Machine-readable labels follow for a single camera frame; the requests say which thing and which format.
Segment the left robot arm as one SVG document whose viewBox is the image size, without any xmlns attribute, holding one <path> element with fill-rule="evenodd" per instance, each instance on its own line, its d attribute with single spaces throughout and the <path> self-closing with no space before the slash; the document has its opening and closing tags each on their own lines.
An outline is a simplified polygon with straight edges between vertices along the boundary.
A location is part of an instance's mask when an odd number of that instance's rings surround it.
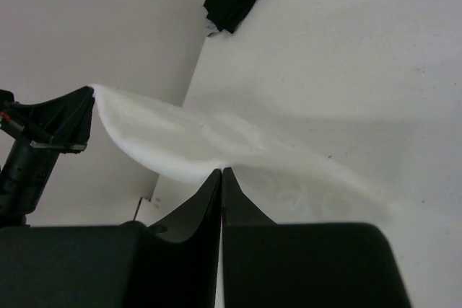
<svg viewBox="0 0 462 308">
<path fill-rule="evenodd" d="M 90 138 L 94 89 L 23 105 L 1 90 L 1 130 L 14 139 L 1 169 L 1 227 L 24 226 L 60 154 L 78 154 Z"/>
</svg>

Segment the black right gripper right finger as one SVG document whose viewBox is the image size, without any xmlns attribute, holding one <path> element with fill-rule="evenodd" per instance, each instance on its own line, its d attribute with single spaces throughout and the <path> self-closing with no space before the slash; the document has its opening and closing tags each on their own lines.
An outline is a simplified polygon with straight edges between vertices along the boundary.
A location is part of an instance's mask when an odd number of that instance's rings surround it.
<svg viewBox="0 0 462 308">
<path fill-rule="evenodd" d="M 278 224 L 222 173 L 226 307 L 410 307 L 391 246 L 372 224 Z"/>
</svg>

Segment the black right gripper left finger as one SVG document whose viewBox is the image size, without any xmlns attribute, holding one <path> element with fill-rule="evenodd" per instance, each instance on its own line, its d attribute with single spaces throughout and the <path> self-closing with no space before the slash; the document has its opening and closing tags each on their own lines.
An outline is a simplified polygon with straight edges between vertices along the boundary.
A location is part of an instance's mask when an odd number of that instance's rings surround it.
<svg viewBox="0 0 462 308">
<path fill-rule="evenodd" d="M 3 307 L 213 307 L 221 172 L 151 226 L 1 230 Z"/>
</svg>

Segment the white tank top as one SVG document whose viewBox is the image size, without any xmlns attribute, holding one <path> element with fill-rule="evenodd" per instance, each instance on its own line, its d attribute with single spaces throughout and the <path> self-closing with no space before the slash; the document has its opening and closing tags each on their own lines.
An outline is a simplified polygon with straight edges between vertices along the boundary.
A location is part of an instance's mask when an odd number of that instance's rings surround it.
<svg viewBox="0 0 462 308">
<path fill-rule="evenodd" d="M 243 192 L 272 219 L 382 221 L 380 190 L 304 144 L 227 113 L 211 114 L 96 84 L 101 122 L 116 146 L 147 169 L 189 185 L 230 168 Z"/>
</svg>

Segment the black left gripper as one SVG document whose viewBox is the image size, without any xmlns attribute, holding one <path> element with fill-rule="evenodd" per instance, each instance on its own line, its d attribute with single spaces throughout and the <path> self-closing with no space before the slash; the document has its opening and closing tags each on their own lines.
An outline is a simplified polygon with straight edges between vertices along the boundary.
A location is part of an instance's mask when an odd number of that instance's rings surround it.
<svg viewBox="0 0 462 308">
<path fill-rule="evenodd" d="M 79 153 L 90 139 L 94 104 L 94 89 L 88 86 L 34 105 L 1 90 L 1 130 L 34 149 Z"/>
</svg>

